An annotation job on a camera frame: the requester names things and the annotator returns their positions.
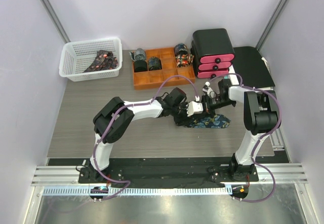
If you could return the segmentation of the blue snail pattern tie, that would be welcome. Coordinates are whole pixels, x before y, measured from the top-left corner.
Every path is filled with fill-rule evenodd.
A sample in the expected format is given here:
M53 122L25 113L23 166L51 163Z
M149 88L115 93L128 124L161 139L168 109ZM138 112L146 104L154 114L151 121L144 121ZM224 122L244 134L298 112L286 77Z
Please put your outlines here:
M184 125L185 128L212 128L224 129L231 123L231 120L222 114L215 114L214 116L206 116L201 119L194 119L190 123Z

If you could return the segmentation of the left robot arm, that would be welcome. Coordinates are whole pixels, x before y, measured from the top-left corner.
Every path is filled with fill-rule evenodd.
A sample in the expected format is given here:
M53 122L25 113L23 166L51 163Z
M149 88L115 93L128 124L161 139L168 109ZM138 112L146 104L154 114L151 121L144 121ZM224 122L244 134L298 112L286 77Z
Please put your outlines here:
M107 179L110 154L113 144L120 140L130 123L145 118L161 118L184 113L186 93L180 88L173 89L163 96L144 101L124 101L112 98L93 118L95 148L91 156L90 177L97 183Z

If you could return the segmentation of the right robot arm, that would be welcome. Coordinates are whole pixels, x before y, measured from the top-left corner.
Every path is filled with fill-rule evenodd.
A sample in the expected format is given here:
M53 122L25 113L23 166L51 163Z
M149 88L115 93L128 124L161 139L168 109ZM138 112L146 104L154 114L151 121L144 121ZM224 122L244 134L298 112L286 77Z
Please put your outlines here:
M228 166L215 167L219 181L245 181L256 172L256 154L266 138L281 125L281 109L274 90L262 90L244 85L233 85L230 79L218 82L216 98L207 99L207 109L215 109L237 102L244 106L245 135Z

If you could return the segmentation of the orange wooden divider tray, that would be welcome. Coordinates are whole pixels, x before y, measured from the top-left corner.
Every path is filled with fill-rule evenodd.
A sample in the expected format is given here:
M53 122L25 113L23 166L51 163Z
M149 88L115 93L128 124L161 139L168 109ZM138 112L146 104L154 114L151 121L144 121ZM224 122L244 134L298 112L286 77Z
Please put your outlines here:
M158 88L165 80L166 86L178 86L195 82L195 75L192 66L177 67L174 49L157 48L145 50L148 68L148 59L158 57L161 60L162 69L145 72L134 72L134 62L132 61L133 84L136 90Z

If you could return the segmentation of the white paper box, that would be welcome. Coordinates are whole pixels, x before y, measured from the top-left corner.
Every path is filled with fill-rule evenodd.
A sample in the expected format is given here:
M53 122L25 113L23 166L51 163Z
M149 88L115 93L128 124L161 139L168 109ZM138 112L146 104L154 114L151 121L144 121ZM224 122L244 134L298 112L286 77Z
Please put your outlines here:
M228 77L230 78L232 85L240 85L240 78L237 75L235 75L236 72L234 70L233 65L229 67L228 72L229 72Z

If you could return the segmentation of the orange floral rolled tie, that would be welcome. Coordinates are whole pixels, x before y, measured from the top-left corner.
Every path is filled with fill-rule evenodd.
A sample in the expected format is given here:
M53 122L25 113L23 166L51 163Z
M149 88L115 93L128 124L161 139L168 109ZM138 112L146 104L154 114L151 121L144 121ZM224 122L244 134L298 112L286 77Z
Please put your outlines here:
M194 56L192 54L179 54L175 58L177 67L188 67L192 66Z

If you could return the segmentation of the dark blue rolled tie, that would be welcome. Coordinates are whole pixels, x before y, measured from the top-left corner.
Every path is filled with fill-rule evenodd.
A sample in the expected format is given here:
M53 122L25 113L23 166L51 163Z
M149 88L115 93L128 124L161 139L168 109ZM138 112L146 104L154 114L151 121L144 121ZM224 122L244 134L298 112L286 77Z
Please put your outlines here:
M150 57L148 59L148 70L160 70L162 69L161 60L158 57Z

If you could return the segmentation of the black pink drawer unit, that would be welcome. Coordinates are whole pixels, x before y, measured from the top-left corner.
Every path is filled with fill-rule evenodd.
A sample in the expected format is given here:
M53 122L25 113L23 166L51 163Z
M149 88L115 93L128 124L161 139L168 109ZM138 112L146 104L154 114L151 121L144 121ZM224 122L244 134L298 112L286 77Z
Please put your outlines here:
M197 30L192 35L192 66L199 79L212 79L229 73L235 58L234 48L225 28Z

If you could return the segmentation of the black rolled tie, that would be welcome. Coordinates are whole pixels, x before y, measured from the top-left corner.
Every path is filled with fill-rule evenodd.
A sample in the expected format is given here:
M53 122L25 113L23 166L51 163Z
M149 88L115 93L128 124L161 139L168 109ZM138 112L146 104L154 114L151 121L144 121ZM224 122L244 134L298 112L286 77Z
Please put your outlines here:
M145 60L134 61L134 72L145 72L148 71L147 62Z

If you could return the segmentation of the blue floral rolled tie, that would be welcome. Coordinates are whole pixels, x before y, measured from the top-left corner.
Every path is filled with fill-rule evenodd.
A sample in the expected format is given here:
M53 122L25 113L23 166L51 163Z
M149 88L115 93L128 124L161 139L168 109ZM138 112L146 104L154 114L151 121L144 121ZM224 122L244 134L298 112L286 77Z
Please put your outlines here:
M177 56L182 56L182 55L187 55L189 52L188 52L188 48L187 46L184 44L184 43L179 43L177 44L175 47L174 47L174 54L175 54L175 57Z

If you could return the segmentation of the grey rolled tie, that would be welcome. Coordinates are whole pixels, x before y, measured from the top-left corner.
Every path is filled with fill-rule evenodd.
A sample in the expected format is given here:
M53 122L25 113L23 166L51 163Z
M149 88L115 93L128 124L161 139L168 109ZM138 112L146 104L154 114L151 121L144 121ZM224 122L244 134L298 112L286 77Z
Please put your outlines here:
M133 52L129 52L132 61L146 60L146 52L142 48L138 48Z

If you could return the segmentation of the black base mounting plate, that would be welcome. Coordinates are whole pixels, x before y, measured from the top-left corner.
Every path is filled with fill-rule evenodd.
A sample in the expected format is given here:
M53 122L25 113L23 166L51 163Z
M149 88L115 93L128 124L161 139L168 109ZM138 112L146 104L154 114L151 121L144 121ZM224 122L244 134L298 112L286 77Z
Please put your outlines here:
M112 158L108 168L97 172L89 161L78 165L79 183L101 184L114 188L190 189L221 187L230 182L258 182L247 177L245 181L219 181L215 167L228 166L230 157L197 158Z

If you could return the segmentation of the dark red dotted tie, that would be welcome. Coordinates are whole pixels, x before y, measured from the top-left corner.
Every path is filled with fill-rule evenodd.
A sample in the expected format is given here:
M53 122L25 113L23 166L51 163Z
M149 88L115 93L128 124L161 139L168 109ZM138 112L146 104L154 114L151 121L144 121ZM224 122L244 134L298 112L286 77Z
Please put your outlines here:
M114 56L113 52L99 50L96 58L92 64L86 70L84 70L84 73L116 69L118 66L118 59L116 56Z

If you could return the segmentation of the white plastic basket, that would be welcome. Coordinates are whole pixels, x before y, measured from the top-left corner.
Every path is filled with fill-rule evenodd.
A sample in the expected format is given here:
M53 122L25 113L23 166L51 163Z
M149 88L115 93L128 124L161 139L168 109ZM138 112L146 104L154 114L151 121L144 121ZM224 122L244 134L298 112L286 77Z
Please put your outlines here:
M85 72L94 62L97 52L100 50L112 52L113 56L117 59L117 67L114 69ZM69 42L63 46L61 52L59 75L73 82L114 78L119 75L122 64L122 43L117 37Z

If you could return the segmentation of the aluminium frame rail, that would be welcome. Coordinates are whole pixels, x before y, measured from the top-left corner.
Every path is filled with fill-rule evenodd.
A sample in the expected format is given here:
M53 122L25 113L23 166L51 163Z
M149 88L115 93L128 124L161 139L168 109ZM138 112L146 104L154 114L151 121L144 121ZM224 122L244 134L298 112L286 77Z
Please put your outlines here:
M307 183L301 164L279 163L256 166L251 173L230 176L227 166L207 165L111 165L102 177L84 166L37 167L32 185L122 184L129 180L133 188L206 188L214 184Z

